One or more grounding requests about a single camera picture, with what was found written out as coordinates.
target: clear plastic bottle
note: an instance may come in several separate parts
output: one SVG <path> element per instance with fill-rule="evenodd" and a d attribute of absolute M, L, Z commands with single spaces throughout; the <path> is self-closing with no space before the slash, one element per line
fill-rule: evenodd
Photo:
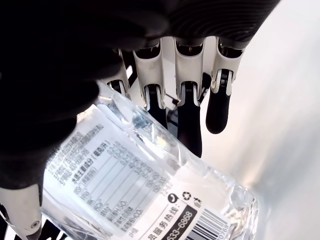
<path fill-rule="evenodd" d="M 51 155 L 42 212 L 75 240 L 252 240 L 259 206 L 108 87 Z"/>

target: robotic hand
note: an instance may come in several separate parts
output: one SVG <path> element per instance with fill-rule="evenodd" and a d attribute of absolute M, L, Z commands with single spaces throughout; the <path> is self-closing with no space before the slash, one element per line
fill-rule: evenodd
<path fill-rule="evenodd" d="M 206 126 L 227 124 L 241 57 L 279 0 L 105 0 L 0 3 L 0 211 L 24 240 L 41 233 L 46 160 L 97 95 L 128 96 L 121 51 L 134 50 L 146 109 L 166 126 L 164 36 L 174 37 L 178 138 L 201 155 L 204 40 L 217 37 Z"/>

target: plastic water bottle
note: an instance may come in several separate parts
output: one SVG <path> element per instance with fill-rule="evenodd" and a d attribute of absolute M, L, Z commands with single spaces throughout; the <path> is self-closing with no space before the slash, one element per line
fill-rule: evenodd
<path fill-rule="evenodd" d="M 42 212 L 74 240 L 252 240 L 254 195 L 105 87 L 47 163 Z"/>

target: metal screw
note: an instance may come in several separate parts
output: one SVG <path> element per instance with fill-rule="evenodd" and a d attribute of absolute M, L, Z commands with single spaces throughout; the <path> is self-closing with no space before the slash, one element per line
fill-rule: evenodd
<path fill-rule="evenodd" d="M 34 223 L 31 224 L 31 228 L 34 229 L 36 226 L 38 226 L 40 222 L 39 221 L 35 221 Z"/>

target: barcode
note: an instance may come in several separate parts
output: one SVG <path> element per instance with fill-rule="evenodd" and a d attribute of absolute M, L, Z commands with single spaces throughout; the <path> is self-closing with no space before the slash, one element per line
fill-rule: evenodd
<path fill-rule="evenodd" d="M 205 208 L 186 240 L 223 240 L 228 229 L 226 221 Z"/>

